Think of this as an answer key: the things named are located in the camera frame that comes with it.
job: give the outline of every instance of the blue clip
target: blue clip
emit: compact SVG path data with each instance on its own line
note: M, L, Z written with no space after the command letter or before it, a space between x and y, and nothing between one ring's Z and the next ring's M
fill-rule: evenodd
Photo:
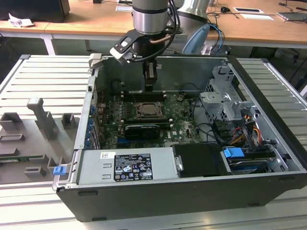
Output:
M241 148L226 148L224 150L226 158L228 157L244 157L244 152Z
M53 175L55 175L55 176L66 175L66 166L56 166L56 167L54 167Z

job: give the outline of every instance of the warning label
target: warning label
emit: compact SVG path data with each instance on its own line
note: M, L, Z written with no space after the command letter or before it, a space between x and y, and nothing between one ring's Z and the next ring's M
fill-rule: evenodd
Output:
M152 180L153 169L150 154L115 155L114 180Z

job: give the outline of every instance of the copper tube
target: copper tube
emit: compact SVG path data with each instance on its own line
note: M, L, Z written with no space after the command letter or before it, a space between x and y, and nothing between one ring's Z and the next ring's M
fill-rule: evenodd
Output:
M170 35L166 35L165 37L160 38L158 40L150 40L150 44L158 44L158 43L161 43L161 42L165 42L165 41L169 40L170 38L171 38Z

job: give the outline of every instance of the desk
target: desk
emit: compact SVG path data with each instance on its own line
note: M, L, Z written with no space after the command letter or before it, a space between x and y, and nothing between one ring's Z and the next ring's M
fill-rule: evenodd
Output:
M233 7L259 8L265 14L288 12L289 9L279 6L279 0L220 0L227 4L232 12ZM35 23L35 27L14 28L8 22L0 22L0 33L10 37L42 38L48 53L55 55L56 49L52 39L81 39L116 41L128 30L133 29L131 12L115 11L116 3L104 2L93 4L91 0L70 0L70 14L65 23ZM306 3L288 2L295 9L306 8ZM285 23L278 15L271 16L274 21L244 19L241 15L220 15L218 25L225 34L225 45L265 46L307 48L307 25L305 23ZM208 41L214 43L217 33L210 31Z

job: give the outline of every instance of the robotic arm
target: robotic arm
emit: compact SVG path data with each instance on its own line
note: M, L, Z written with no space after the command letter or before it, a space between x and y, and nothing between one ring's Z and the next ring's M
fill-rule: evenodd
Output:
M162 54L180 30L174 0L133 0L133 26L110 50L119 62L144 62ZM168 5L174 25L167 26Z
M161 55L171 45L175 35L181 32L180 20L183 21L184 30L188 34L198 31L206 24L205 12L208 3L209 0L185 0L183 7L177 11L174 0L132 0L134 29L128 31L110 53L120 63L142 62L144 90L152 91L153 84L157 81L155 58ZM171 26L167 26L168 17L172 22ZM209 29L202 34L207 37L208 31Z

